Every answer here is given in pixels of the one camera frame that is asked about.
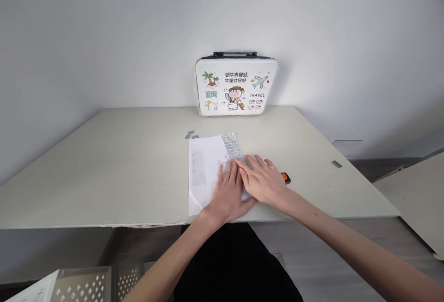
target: white board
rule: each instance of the white board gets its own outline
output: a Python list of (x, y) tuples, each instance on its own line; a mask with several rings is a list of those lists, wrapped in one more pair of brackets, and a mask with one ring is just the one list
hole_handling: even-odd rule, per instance
[[(243, 154), (272, 160), (290, 176), (291, 189), (335, 217), (399, 214), (293, 107), (214, 118), (196, 108), (122, 108), (104, 110), (6, 182), (0, 228), (191, 222), (190, 130), (201, 137), (234, 133)], [(257, 204), (239, 221), (286, 219)]]
[(444, 153), (381, 179), (374, 186), (444, 259)]

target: orange object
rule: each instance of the orange object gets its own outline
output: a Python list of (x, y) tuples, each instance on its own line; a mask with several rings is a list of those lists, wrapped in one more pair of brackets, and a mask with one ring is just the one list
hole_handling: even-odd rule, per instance
[(290, 177), (287, 175), (287, 173), (281, 173), (282, 177), (284, 178), (285, 184), (290, 184), (291, 179)]

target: palm tree illustration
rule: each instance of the palm tree illustration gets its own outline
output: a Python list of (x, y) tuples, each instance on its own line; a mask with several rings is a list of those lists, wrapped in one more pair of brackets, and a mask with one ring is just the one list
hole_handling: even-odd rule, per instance
[(217, 86), (216, 81), (219, 80), (219, 78), (214, 78), (215, 81), (211, 81), (211, 78), (213, 77), (212, 73), (208, 74), (205, 72), (205, 74), (203, 74), (202, 76), (205, 77), (205, 79), (208, 79), (209, 83), (207, 86), (210, 86), (210, 87)]

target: white paper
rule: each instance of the white paper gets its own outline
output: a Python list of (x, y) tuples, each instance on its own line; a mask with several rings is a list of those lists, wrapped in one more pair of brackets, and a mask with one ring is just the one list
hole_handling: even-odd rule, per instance
[[(235, 158), (244, 160), (234, 133), (190, 139), (188, 215), (197, 215), (208, 205), (217, 182), (219, 165), (223, 164), (225, 174), (227, 162)], [(249, 197), (244, 190), (242, 200)]]

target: black pants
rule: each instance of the black pants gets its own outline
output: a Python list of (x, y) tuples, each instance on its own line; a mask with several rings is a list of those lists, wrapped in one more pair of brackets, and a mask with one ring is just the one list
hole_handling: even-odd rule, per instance
[[(182, 233), (188, 226), (182, 227)], [(302, 301), (293, 281), (248, 223), (227, 223), (193, 257), (174, 301)]]

